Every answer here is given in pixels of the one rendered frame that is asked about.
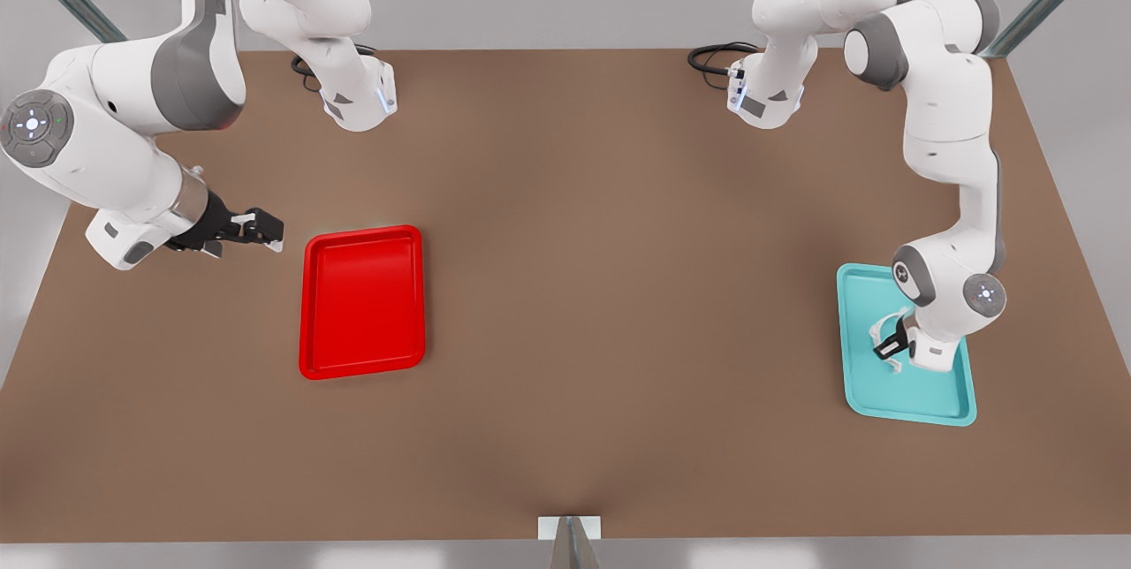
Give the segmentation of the white drainage pipe clamp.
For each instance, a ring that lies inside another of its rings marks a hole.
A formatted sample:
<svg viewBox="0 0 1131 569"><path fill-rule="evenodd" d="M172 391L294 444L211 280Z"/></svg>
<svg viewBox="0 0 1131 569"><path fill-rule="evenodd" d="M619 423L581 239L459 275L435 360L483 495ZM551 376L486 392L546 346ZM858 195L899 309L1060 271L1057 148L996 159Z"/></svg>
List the white drainage pipe clamp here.
<svg viewBox="0 0 1131 569"><path fill-rule="evenodd" d="M910 354L914 340L907 328L907 318L912 314L908 307L903 307L893 313L886 314L877 320L869 328L869 336L873 343L873 353L884 364L892 368L893 373L901 373L903 363L896 357L897 354L908 351Z"/></svg>

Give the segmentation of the teal rectangular tray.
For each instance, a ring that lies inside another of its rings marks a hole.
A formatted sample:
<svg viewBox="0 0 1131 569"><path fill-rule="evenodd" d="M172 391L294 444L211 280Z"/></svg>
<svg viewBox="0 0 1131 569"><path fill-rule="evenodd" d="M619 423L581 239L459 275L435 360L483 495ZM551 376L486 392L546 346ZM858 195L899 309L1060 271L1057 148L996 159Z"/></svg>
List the teal rectangular tray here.
<svg viewBox="0 0 1131 569"><path fill-rule="evenodd" d="M966 340L958 344L953 370L938 373L896 355L901 373L873 353L869 328L886 314L910 307L889 268L845 262L836 276L846 400L862 415L922 423L968 426L977 416Z"/></svg>

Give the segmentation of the red rectangular tray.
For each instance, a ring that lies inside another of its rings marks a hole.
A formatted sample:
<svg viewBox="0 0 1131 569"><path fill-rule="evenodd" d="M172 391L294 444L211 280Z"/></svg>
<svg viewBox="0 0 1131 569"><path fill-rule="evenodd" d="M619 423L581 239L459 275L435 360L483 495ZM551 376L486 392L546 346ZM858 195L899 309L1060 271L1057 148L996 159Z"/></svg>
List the red rectangular tray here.
<svg viewBox="0 0 1131 569"><path fill-rule="evenodd" d="M428 352L423 244L412 225L307 243L299 371L308 380L416 367Z"/></svg>

